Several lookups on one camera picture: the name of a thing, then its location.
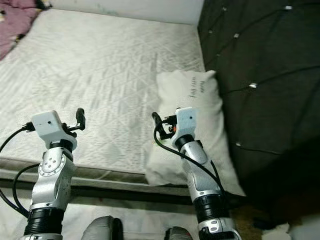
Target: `purple blanket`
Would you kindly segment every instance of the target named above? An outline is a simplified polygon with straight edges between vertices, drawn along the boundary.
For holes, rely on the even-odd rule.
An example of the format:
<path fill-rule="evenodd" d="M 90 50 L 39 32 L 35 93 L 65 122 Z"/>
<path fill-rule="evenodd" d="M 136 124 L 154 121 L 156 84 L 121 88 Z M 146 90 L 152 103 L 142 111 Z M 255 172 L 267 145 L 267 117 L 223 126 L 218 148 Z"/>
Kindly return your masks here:
<path fill-rule="evenodd" d="M 0 60 L 29 31 L 39 12 L 35 0 L 0 0 Z"/>

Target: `mattress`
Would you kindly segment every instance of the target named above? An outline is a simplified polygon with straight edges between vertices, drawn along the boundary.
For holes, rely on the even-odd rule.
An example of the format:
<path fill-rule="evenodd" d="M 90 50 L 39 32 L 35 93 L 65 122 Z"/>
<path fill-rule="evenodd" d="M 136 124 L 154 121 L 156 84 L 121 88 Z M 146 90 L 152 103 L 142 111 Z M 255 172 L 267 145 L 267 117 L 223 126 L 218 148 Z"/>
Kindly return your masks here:
<path fill-rule="evenodd" d="M 160 101 L 156 75 L 176 69 L 204 71 L 195 26 L 50 9 L 0 61 L 0 141 L 48 110 L 73 124 L 81 107 L 75 165 L 143 175 Z M 0 168 L 39 162 L 43 151 L 35 132 L 21 133 Z"/>

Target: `pillow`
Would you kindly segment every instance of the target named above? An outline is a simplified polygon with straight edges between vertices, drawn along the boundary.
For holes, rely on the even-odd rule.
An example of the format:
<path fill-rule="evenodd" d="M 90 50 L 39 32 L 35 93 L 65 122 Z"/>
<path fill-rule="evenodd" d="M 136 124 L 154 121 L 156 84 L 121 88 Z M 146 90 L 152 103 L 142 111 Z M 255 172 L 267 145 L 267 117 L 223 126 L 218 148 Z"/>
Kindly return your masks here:
<path fill-rule="evenodd" d="M 229 156 L 222 100 L 214 76 L 215 71 L 212 70 L 176 70 L 158 74 L 158 94 L 161 100 L 158 113 L 164 118 L 173 115 L 176 108 L 197 108 L 195 139 L 201 140 L 204 150 L 216 165 L 225 190 L 243 196 L 244 192 Z M 163 143 L 172 147 L 170 139 Z M 187 183 L 180 157 L 162 149 L 156 143 L 153 144 L 145 175 L 152 186 Z"/>

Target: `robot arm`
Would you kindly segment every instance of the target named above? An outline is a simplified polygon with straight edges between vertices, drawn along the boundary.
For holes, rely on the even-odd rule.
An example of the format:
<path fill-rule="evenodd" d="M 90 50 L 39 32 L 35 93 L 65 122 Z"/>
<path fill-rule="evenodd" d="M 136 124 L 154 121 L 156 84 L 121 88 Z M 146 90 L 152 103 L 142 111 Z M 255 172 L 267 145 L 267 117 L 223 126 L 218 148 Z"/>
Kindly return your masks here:
<path fill-rule="evenodd" d="M 74 130 L 85 129 L 84 110 L 76 113 L 77 124 L 61 123 L 55 111 L 32 117 L 32 124 L 47 151 L 38 168 L 38 180 L 32 190 L 32 203 L 24 236 L 20 240 L 62 240 L 62 220 L 67 208 L 71 178 L 75 172 L 72 151 L 77 147 Z"/>
<path fill-rule="evenodd" d="M 163 122 L 170 125 L 169 134 L 163 130 L 160 117 L 157 115 L 155 112 L 152 114 L 154 119 L 157 118 L 160 138 L 171 138 L 172 146 L 181 154 L 213 173 L 214 168 L 201 142 L 194 139 L 196 110 L 191 107 L 179 108 L 175 115 L 166 117 Z M 184 161 L 183 168 L 187 174 L 187 184 L 196 211 L 200 240 L 241 240 L 236 225 L 230 218 L 224 190 L 217 179 L 213 179 L 190 161 Z"/>

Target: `white wall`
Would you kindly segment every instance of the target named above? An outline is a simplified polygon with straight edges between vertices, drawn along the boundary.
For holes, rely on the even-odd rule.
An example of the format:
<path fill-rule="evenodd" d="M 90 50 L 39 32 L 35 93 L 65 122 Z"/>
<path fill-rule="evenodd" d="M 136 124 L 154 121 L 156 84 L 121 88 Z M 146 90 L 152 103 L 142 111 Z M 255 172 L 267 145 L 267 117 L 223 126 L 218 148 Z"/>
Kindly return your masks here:
<path fill-rule="evenodd" d="M 50 0 L 55 9 L 197 25 L 204 0 Z"/>

